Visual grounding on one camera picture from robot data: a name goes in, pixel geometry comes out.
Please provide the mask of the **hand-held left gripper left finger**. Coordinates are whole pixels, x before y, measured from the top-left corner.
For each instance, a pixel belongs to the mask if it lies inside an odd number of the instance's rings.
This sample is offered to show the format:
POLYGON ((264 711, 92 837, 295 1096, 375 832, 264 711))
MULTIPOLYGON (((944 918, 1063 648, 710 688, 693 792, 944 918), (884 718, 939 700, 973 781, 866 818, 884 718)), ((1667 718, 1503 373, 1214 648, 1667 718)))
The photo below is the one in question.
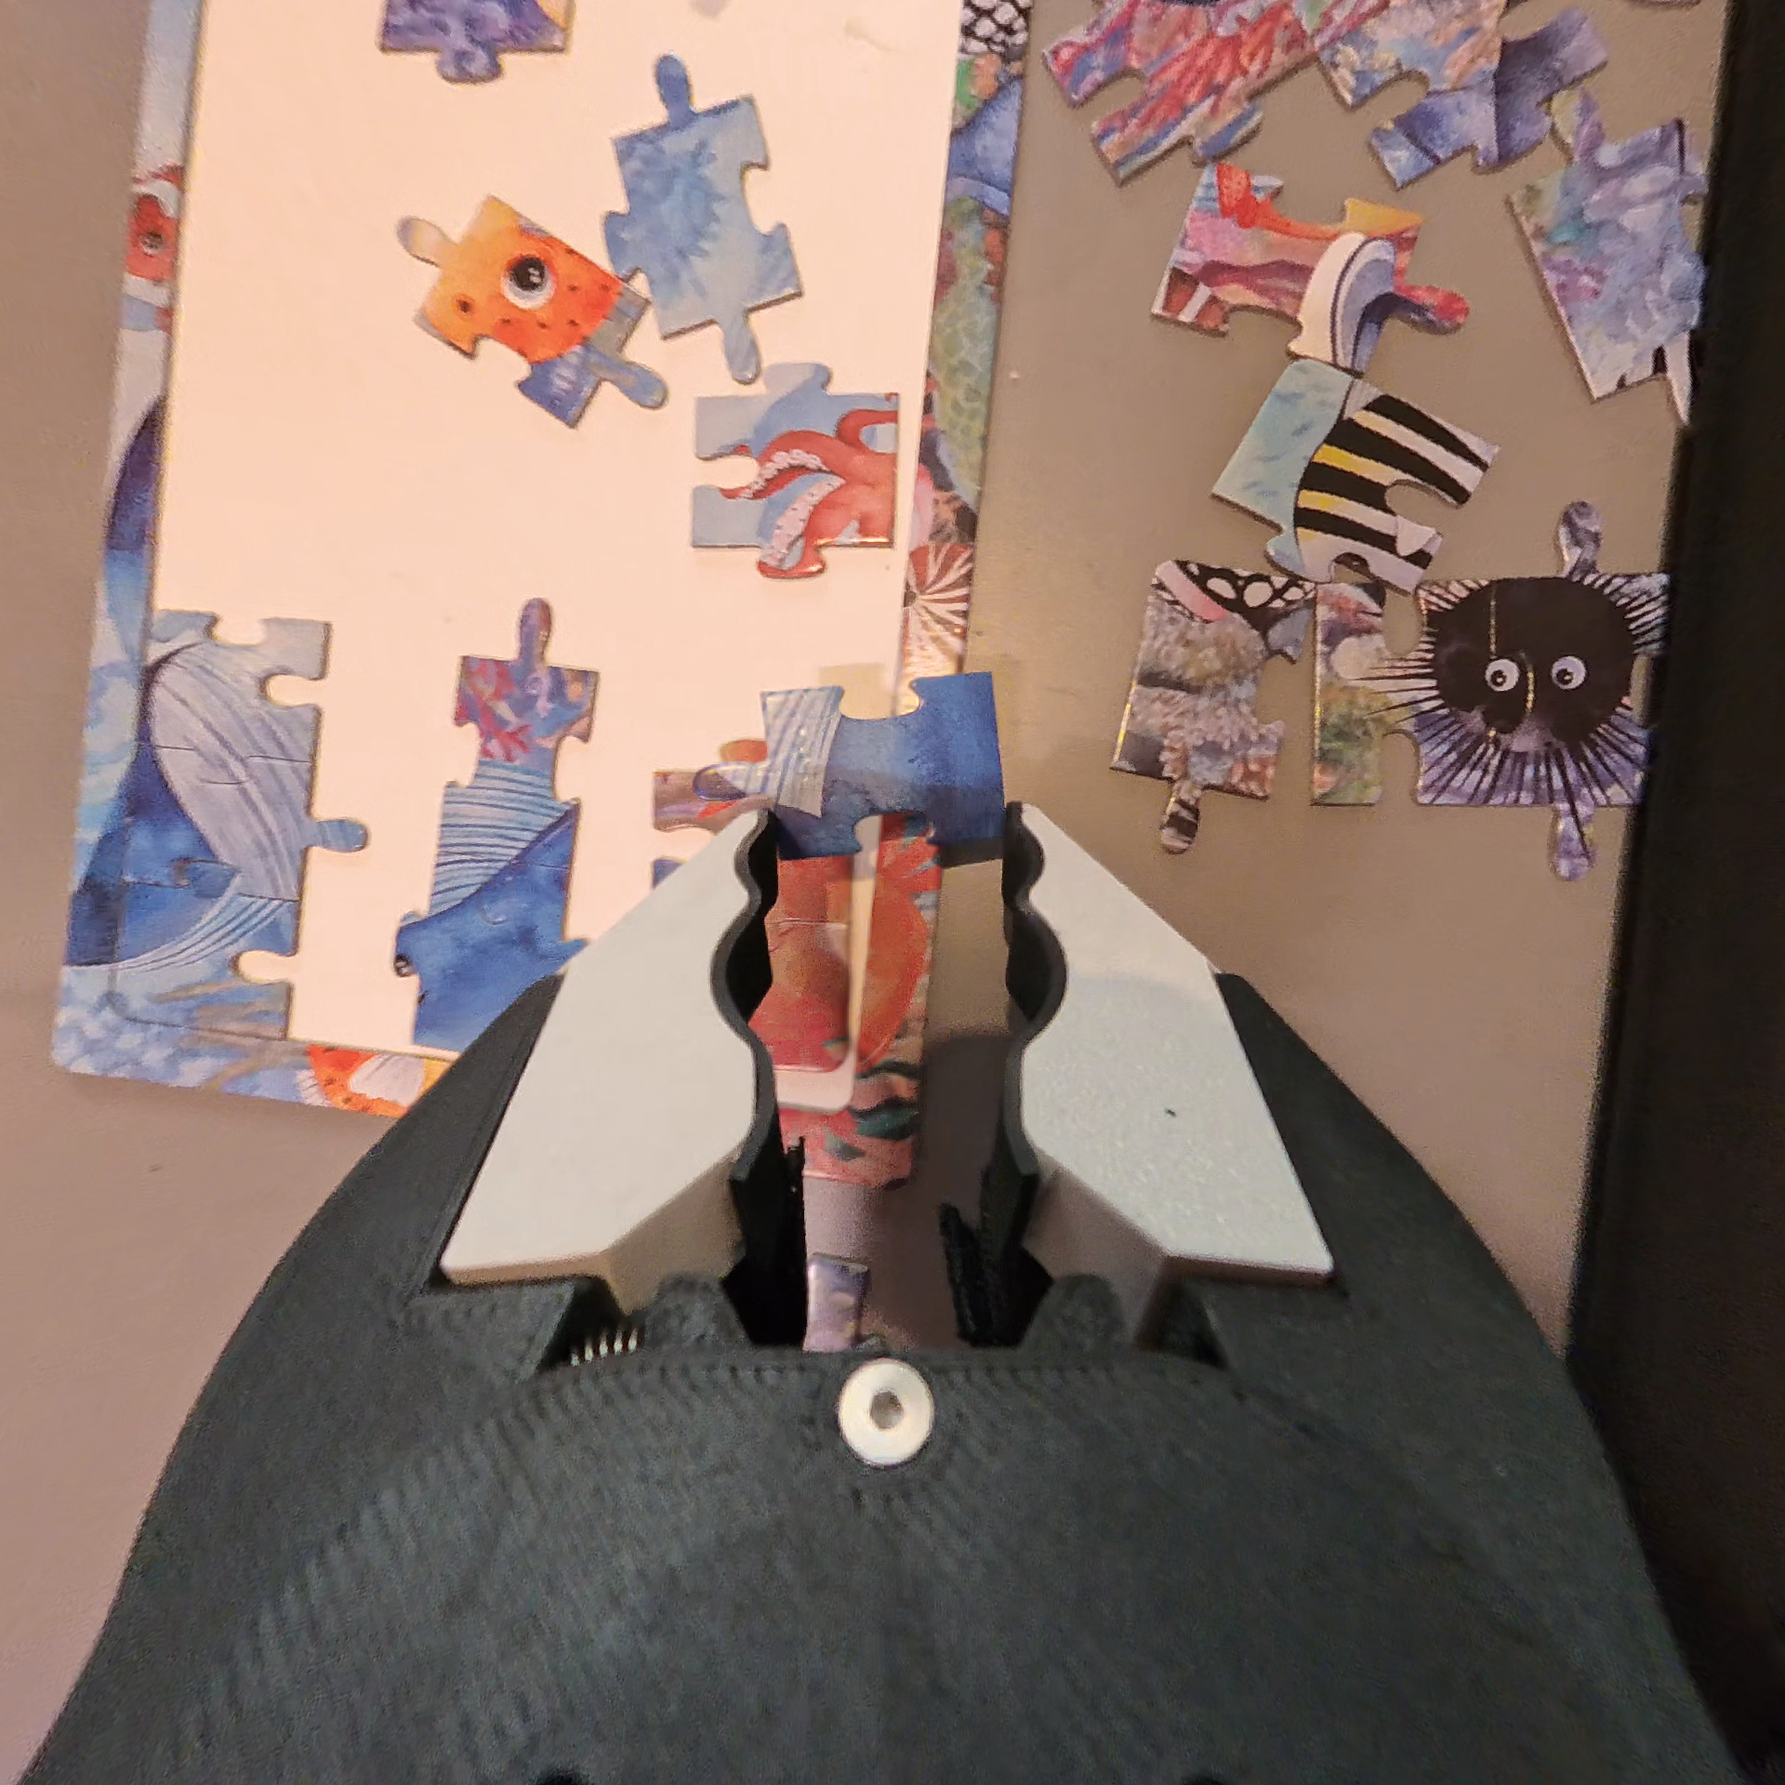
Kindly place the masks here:
POLYGON ((751 1031, 770 900, 776 821, 751 811, 562 971, 449 1279, 596 1275, 641 1306, 668 1275, 717 1275, 752 1343, 803 1336, 797 1158, 751 1031))

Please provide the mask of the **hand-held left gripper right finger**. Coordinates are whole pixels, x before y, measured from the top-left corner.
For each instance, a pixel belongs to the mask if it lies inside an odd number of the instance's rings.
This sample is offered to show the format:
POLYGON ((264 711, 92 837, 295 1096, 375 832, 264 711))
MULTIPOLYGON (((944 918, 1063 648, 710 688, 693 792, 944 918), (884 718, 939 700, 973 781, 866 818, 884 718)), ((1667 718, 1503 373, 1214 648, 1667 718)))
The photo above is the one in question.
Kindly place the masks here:
POLYGON ((1137 1343, 1174 1279, 1330 1279, 1214 962, 1036 804, 1006 818, 1016 1034, 982 1217, 939 1210, 964 1343, 1097 1275, 1137 1343))

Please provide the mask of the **joined orange crab puzzle pieces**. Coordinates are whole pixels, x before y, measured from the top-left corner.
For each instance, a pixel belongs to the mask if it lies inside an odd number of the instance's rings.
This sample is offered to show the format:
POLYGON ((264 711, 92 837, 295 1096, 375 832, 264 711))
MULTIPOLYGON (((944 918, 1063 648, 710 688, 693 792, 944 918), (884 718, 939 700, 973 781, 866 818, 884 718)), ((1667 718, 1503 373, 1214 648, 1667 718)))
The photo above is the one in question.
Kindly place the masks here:
MULTIPOLYGON (((770 811, 751 792, 768 739, 728 741, 703 770, 650 770, 658 832, 720 832, 738 811, 770 811)), ((918 1005, 939 858, 918 818, 859 818, 857 858, 781 861, 770 932, 770 989, 752 1011, 776 1070, 884 1063, 918 1005)))

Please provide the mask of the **blue striped coral puzzle piece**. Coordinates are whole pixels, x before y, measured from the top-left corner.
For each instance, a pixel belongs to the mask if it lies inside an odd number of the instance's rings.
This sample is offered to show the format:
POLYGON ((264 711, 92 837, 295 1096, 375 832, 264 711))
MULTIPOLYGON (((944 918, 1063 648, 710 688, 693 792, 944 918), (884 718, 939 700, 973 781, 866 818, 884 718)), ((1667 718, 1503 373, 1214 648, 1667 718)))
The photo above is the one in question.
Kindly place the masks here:
POLYGON ((524 852, 566 804, 555 796, 555 749, 587 741, 596 666, 550 662, 550 603, 514 617, 514 659, 460 659, 456 727, 476 727, 472 781, 449 781, 445 837, 472 858, 524 852))

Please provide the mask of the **blue white-striped puzzle piece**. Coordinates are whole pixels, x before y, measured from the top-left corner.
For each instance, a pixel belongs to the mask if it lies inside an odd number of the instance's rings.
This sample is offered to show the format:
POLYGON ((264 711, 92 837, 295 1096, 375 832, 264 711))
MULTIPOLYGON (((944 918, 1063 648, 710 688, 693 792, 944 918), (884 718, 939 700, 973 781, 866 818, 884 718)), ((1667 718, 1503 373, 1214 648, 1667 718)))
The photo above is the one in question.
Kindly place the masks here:
POLYGON ((859 818, 918 818, 938 845, 1006 832, 993 675, 914 679, 918 710, 840 711, 840 688, 768 690, 768 766, 751 792, 776 811, 781 861, 857 858, 859 818))

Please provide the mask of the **red octopus puzzle piece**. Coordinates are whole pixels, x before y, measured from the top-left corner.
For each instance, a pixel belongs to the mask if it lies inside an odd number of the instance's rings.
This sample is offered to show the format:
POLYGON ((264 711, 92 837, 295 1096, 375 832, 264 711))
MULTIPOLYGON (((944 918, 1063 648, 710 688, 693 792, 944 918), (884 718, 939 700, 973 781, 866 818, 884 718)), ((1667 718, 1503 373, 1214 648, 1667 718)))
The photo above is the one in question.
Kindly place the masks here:
POLYGON ((836 392, 829 365, 770 365, 752 398, 700 398, 700 459, 752 459, 693 492, 700 548, 752 548, 768 578, 823 574, 829 544, 893 538, 893 392, 836 392))

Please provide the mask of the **ocean jigsaw puzzle frame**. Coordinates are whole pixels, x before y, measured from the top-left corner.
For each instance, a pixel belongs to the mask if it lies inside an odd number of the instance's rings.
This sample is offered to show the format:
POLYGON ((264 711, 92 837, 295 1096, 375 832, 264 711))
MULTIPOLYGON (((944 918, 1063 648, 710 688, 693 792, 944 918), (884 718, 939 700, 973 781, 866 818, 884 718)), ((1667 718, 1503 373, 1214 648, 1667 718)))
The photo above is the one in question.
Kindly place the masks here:
POLYGON ((161 613, 210 613, 237 648, 264 617, 328 623, 326 675, 264 696, 320 710, 310 818, 370 845, 306 858, 290 960, 237 960, 290 987, 284 1041, 148 1041, 64 962, 49 1051, 77 1074, 375 1118, 445 1074, 399 925, 511 861, 449 845, 445 796, 476 770, 460 659, 514 659, 532 597, 550 662, 600 675, 587 741, 555 749, 566 940, 703 845, 650 826, 650 770, 768 739, 768 690, 840 688, 840 711, 876 718, 964 666, 1029 7, 573 7, 566 52, 476 87, 379 52, 379 12, 148 7, 73 884, 161 613), (893 538, 829 544, 808 578, 693 544, 693 492, 752 473, 700 459, 700 398, 768 392, 768 368, 732 377, 720 325, 666 340, 645 306, 625 351, 666 407, 600 387, 578 422, 524 398, 511 347, 417 327, 437 266, 403 216, 465 239, 504 198, 613 272, 613 140, 666 127, 658 56, 688 63, 693 106, 759 106, 770 162, 744 198, 797 266, 793 302, 751 314, 759 365, 902 398, 893 538))

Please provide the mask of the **orange pufferfish puzzle piece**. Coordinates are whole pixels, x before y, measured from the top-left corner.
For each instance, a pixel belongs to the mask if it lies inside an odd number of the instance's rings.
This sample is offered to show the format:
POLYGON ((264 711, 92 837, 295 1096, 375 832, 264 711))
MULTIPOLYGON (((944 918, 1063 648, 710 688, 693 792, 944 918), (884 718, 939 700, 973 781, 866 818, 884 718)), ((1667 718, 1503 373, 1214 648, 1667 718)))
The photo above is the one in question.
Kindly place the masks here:
POLYGON ((403 216, 399 239, 414 259, 437 266, 417 327, 465 358, 483 340, 526 358, 524 398, 562 422, 578 422, 600 387, 666 407, 666 373, 625 351, 650 302, 504 198, 483 198, 465 239, 417 216, 403 216))

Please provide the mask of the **purple white-patch puzzle piece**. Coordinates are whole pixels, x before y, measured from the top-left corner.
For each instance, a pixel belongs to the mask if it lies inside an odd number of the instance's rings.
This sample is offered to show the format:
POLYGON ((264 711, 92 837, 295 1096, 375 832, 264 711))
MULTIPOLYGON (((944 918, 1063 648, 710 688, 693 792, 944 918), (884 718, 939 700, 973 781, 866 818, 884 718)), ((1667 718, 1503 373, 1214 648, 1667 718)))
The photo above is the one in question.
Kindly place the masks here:
POLYGON ((873 1271, 857 1260, 803 1260, 803 1343, 808 1354, 847 1354, 859 1343, 873 1271))

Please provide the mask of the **black white spotted puzzle piece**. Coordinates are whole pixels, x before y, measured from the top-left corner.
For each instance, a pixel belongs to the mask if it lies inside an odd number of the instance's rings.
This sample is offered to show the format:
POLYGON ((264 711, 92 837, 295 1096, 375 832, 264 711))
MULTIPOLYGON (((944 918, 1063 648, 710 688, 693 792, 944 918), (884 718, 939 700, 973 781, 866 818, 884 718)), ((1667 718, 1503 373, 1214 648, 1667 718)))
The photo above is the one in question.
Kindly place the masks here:
POLYGON ((1308 617, 1314 581, 1291 574, 1205 563, 1148 574, 1110 766, 1174 787, 1154 832, 1169 858, 1194 845, 1205 787, 1267 796, 1288 727, 1259 718, 1259 679, 1267 659, 1304 659, 1308 617))

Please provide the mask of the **green grey urchin-spine puzzle piece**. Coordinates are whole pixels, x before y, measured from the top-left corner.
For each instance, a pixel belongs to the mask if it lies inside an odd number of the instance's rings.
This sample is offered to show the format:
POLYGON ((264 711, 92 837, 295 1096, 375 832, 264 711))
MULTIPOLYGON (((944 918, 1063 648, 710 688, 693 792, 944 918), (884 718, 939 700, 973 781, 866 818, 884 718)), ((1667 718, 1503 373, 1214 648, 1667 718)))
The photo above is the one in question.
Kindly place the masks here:
POLYGON ((1314 741, 1308 796, 1314 804, 1377 804, 1383 796, 1383 739, 1395 728, 1395 696, 1369 688, 1395 662, 1383 581, 1323 581, 1314 590, 1314 741))

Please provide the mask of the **joined blue whale puzzle pieces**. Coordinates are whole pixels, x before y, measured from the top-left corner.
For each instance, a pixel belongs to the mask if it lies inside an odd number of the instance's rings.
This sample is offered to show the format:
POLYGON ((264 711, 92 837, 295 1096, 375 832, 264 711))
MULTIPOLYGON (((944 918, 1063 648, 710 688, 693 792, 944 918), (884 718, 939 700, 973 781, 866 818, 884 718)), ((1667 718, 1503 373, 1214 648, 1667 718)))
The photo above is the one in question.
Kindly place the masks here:
POLYGON ((320 679, 328 623, 264 617, 256 648, 210 613, 161 613, 127 776, 73 884, 71 971, 148 1041, 284 1041, 290 987, 237 977, 244 952, 295 952, 310 852, 364 852, 364 821, 320 821, 320 710, 264 679, 320 679))

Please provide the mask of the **black urchin eye puzzle piece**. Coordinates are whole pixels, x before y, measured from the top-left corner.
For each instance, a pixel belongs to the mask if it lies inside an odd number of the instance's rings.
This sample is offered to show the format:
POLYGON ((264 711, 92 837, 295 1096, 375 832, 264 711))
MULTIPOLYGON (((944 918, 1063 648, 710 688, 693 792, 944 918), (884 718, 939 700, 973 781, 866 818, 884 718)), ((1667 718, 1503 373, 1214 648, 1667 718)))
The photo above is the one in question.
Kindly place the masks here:
POLYGON ((1383 675, 1419 741, 1419 804, 1554 811, 1554 872, 1592 872, 1592 818, 1643 792, 1637 662, 1667 574, 1605 574, 1596 506, 1563 506, 1560 574, 1425 581, 1419 654, 1383 675))

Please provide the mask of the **dark perforated panel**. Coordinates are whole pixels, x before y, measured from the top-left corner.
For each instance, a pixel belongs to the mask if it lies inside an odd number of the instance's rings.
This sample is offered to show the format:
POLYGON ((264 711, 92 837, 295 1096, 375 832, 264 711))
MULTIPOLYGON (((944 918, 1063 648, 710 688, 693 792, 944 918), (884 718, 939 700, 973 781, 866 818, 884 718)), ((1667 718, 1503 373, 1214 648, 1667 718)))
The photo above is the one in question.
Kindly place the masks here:
POLYGON ((1637 818, 1576 1376, 1655 1543, 1781 1551, 1785 19, 1728 7, 1703 398, 1637 818))

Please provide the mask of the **yellow black striped fish piece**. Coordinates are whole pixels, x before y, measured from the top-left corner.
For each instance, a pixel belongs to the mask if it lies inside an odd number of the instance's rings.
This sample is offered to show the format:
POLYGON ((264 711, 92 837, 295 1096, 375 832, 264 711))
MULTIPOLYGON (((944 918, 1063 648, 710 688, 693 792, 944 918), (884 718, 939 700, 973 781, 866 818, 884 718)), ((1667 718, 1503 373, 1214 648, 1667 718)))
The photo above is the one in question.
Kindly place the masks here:
POLYGON ((1457 429, 1419 402, 1325 365, 1291 365, 1245 422, 1214 492, 1279 531, 1264 544, 1279 574, 1325 581, 1360 563, 1386 590, 1419 590, 1437 531, 1403 519, 1386 487, 1410 479, 1468 506, 1494 442, 1457 429))

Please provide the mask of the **red coral white wave piece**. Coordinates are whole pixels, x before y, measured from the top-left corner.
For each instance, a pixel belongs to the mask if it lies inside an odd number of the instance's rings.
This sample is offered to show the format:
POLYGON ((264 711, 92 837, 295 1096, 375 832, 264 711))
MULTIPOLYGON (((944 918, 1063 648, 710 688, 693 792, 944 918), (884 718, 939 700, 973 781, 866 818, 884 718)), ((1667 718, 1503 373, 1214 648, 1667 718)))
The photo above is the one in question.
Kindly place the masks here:
POLYGON ((1230 314, 1296 325, 1291 358, 1360 373, 1383 325, 1426 335, 1468 325, 1457 291, 1410 281, 1419 207, 1348 198, 1330 226, 1273 207, 1279 174, 1205 162, 1169 257, 1154 316, 1227 335, 1230 314))

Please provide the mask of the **light blue splash puzzle piece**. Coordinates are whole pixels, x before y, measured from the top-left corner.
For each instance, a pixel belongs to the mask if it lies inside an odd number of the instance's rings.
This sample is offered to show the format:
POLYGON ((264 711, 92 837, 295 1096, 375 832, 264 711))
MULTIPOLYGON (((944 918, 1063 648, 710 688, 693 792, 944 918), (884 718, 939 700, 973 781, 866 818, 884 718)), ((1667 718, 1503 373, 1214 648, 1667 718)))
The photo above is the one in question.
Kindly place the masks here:
POLYGON ((632 207, 613 207, 608 257, 620 275, 645 275, 658 335, 720 325, 732 377, 759 377, 752 306, 793 302, 788 226, 759 231, 744 171, 768 171, 752 94, 693 106, 683 56, 658 56, 666 127, 613 140, 632 207))

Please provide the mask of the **lavender zebra-tab puzzle piece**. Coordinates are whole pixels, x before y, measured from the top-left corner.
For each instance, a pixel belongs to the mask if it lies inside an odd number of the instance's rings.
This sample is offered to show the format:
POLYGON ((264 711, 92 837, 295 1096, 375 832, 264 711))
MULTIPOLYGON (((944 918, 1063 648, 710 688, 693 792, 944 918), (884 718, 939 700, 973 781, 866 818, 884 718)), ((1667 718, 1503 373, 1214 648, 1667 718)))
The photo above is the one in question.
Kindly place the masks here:
POLYGON ((1681 205, 1708 198, 1687 127, 1667 119, 1629 140, 1605 137, 1592 89, 1554 94, 1554 137, 1570 162, 1509 198, 1554 314, 1592 398, 1667 373, 1687 420, 1687 335, 1703 325, 1708 259, 1681 231, 1681 205))

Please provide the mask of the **joined coral reef puzzle pieces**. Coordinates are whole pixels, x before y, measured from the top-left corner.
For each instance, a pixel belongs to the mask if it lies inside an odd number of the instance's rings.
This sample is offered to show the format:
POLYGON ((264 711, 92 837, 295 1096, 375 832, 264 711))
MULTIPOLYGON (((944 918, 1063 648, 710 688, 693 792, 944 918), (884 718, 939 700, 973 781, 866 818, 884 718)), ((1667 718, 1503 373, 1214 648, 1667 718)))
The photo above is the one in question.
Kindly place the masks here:
POLYGON ((1503 0, 1110 0, 1042 63, 1063 103, 1123 76, 1145 87, 1095 127, 1119 182, 1174 145, 1227 156, 1259 128, 1259 89, 1304 63, 1323 63, 1348 106, 1419 76, 1426 94, 1369 128, 1386 182, 1410 184, 1462 153, 1480 171, 1527 156, 1547 137, 1547 103, 1610 63, 1580 7, 1517 42, 1503 33, 1503 12, 1503 0))

